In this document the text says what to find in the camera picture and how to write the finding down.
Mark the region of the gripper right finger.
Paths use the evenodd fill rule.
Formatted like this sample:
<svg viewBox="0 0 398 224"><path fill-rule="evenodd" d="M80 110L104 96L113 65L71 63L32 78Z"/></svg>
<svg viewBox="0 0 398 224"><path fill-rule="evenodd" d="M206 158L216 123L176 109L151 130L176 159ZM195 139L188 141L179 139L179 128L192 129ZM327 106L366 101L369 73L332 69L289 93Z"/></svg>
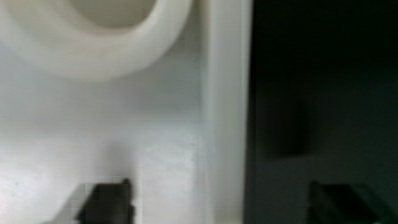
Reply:
<svg viewBox="0 0 398 224"><path fill-rule="evenodd" d="M362 184L309 184L305 224L391 224L391 208Z"/></svg>

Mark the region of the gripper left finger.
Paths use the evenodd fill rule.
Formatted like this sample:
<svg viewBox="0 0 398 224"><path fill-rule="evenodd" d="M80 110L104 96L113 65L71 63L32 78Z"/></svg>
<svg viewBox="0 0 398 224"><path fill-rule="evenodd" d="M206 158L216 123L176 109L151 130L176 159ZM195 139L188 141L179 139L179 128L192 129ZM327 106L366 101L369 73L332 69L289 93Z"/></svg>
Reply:
<svg viewBox="0 0 398 224"><path fill-rule="evenodd" d="M81 209L74 216L78 224L133 224L133 186L128 179L94 185Z"/></svg>

